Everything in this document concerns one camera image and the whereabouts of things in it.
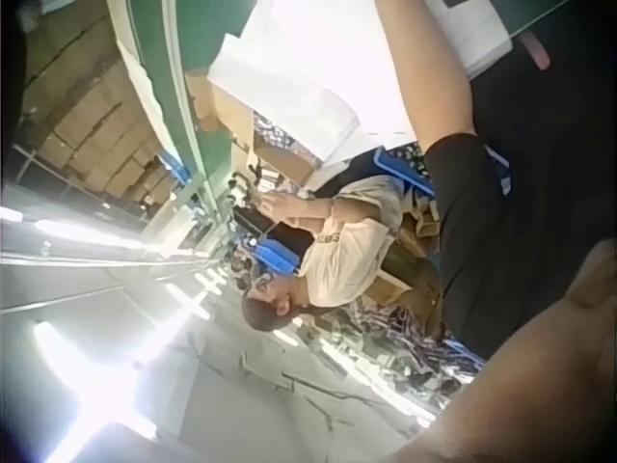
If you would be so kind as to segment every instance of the stack of cardboard boxes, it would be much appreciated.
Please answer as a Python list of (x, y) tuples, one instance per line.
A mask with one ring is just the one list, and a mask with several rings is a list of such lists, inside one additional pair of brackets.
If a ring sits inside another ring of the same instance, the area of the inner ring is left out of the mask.
[(23, 113), (38, 156), (92, 192), (164, 203), (173, 182), (163, 181), (162, 148), (121, 60), (105, 0), (45, 16), (29, 42)]

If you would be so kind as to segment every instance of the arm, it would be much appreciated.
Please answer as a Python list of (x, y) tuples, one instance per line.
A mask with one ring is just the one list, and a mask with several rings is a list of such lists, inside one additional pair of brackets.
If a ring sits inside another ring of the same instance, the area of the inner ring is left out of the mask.
[(375, 204), (350, 198), (303, 201), (298, 210), (300, 218), (333, 218), (341, 223), (356, 224), (365, 219), (381, 221), (381, 210)]
[(448, 135), (474, 133), (469, 79), (424, 0), (375, 4), (422, 150)]
[(614, 259), (505, 343), (393, 461), (588, 461), (615, 419)]
[(292, 217), (284, 221), (289, 227), (304, 230), (313, 236), (318, 235), (324, 228), (325, 219), (299, 219)]
[(303, 200), (286, 193), (266, 193), (259, 210), (273, 220), (334, 218), (338, 222), (356, 224), (365, 219), (381, 222), (379, 206), (353, 198)]

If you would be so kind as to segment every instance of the cardboard box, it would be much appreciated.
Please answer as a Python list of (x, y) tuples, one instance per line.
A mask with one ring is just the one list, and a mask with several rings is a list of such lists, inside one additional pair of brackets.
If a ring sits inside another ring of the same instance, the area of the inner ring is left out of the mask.
[(133, 142), (130, 138), (124, 137), (105, 153), (98, 167), (109, 175), (113, 175), (131, 157), (134, 152)]
[(52, 166), (62, 169), (75, 153), (74, 149), (65, 144), (53, 133), (47, 137), (38, 151), (38, 155)]
[(67, 97), (69, 90), (75, 84), (75, 79), (68, 71), (70, 69), (68, 58), (66, 54), (61, 54), (40, 72), (40, 82), (49, 97), (47, 104), (52, 108)]
[(103, 157), (102, 151), (92, 138), (87, 139), (84, 144), (75, 152), (68, 165), (75, 171), (86, 177), (90, 171), (99, 163)]
[(146, 148), (146, 145), (141, 145), (134, 153), (133, 159), (142, 167), (146, 167), (152, 159), (154, 159), (154, 152)]
[(92, 137), (96, 144), (103, 150), (109, 151), (121, 138), (125, 130), (118, 130), (116, 123), (116, 111), (111, 113), (93, 133)]
[(167, 176), (156, 185), (150, 195), (155, 203), (164, 204), (174, 190), (176, 182), (173, 178)]
[(21, 112), (33, 123), (42, 123), (52, 111), (51, 98), (40, 79), (30, 82), (23, 95)]
[(254, 153), (263, 162), (298, 185), (304, 185), (315, 171), (314, 166), (303, 157), (288, 150), (272, 147), (259, 136), (255, 136)]
[(92, 131), (92, 127), (77, 112), (69, 111), (54, 127), (54, 131), (69, 146), (78, 149)]
[(304, 185), (309, 180), (315, 170), (311, 162), (300, 154), (274, 148), (255, 135), (253, 109), (213, 85), (207, 79), (207, 69), (186, 72), (184, 77), (202, 129), (216, 129), (213, 120), (217, 120), (233, 134), (234, 144), (241, 150), (254, 152), (294, 183)]
[(111, 127), (118, 132), (120, 137), (128, 132), (133, 125), (135, 125), (135, 122), (135, 118), (133, 118), (123, 104), (114, 109), (114, 111), (109, 114), (109, 118), (107, 119), (107, 123), (109, 123)]
[(110, 179), (109, 174), (99, 167), (94, 167), (84, 180), (84, 186), (95, 193), (101, 193), (105, 191), (105, 186)]
[(96, 83), (75, 105), (73, 111), (76, 111), (90, 127), (94, 127), (112, 108), (113, 105), (105, 99), (101, 84)]
[(124, 102), (124, 97), (128, 93), (135, 93), (133, 85), (128, 78), (126, 65), (122, 60), (108, 68), (103, 74), (102, 80), (105, 97), (112, 104)]
[(122, 166), (121, 170), (113, 176), (105, 187), (105, 191), (115, 198), (121, 198), (124, 192), (137, 181), (143, 172), (144, 168), (142, 166), (133, 160), (129, 160)]
[(30, 80), (47, 68), (47, 65), (58, 55), (58, 50), (44, 29), (39, 28), (26, 37), (28, 41), (26, 75), (27, 80)]
[(152, 151), (154, 154), (158, 154), (159, 152), (163, 150), (163, 146), (161, 145), (161, 142), (159, 142), (156, 134), (152, 134), (146, 140), (145, 145), (148, 148), (148, 150)]
[(96, 66), (92, 53), (84, 45), (83, 41), (77, 40), (69, 44), (62, 52), (64, 58), (62, 63), (67, 66), (66, 78), (73, 85), (91, 75), (93, 68)]
[(255, 131), (253, 109), (212, 85), (207, 78), (207, 69), (188, 71), (184, 77), (200, 127), (205, 131), (214, 131), (222, 124), (243, 150), (251, 150)]
[(377, 304), (387, 307), (391, 302), (398, 299), (401, 294), (410, 288), (398, 280), (393, 280), (393, 277), (381, 271), (371, 286), (364, 292), (364, 296)]
[(93, 24), (91, 28), (86, 30), (80, 41), (83, 41), (84, 46), (90, 51), (95, 63), (101, 62), (112, 53), (118, 52), (116, 34), (109, 17)]
[(165, 170), (165, 168), (159, 164), (158, 167), (154, 168), (152, 172), (150, 172), (144, 178), (144, 181), (142, 184), (147, 189), (147, 191), (152, 191), (156, 187), (156, 185), (159, 183), (159, 181), (163, 179), (166, 173), (167, 171)]
[(66, 8), (74, 8), (76, 20), (84, 30), (90, 29), (94, 24), (109, 15), (106, 0), (83, 0), (77, 1)]
[(131, 193), (131, 199), (135, 203), (139, 203), (143, 198), (146, 197), (147, 194), (148, 194), (148, 191), (147, 191), (147, 189), (144, 186), (138, 186)]
[(52, 46), (58, 51), (65, 48), (84, 32), (84, 28), (77, 18), (77, 9), (72, 5), (47, 14), (41, 21), (40, 27), (49, 37)]

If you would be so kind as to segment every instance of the woman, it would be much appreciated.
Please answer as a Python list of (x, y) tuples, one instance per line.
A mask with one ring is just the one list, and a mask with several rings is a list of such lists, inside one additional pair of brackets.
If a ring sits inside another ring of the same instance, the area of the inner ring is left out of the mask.
[(309, 308), (324, 312), (363, 294), (401, 224), (403, 196), (402, 181), (390, 176), (353, 182), (330, 199), (265, 194), (260, 209), (266, 215), (310, 231), (315, 239), (298, 275), (262, 279), (245, 293), (248, 323), (272, 331)]

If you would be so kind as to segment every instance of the hair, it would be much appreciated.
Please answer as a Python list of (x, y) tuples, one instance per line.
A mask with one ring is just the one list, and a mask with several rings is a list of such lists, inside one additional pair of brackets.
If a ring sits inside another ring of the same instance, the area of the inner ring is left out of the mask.
[(238, 289), (240, 289), (241, 291), (246, 291), (247, 289), (249, 289), (249, 285), (244, 280), (237, 279), (235, 283), (238, 286)]
[(291, 320), (301, 313), (310, 313), (318, 317), (333, 310), (335, 310), (335, 308), (294, 306), (291, 307), (289, 312), (285, 315), (279, 315), (274, 306), (267, 302), (249, 297), (248, 291), (245, 291), (242, 295), (242, 314), (244, 315), (244, 319), (247, 320), (251, 328), (265, 333), (284, 328), (291, 323)]

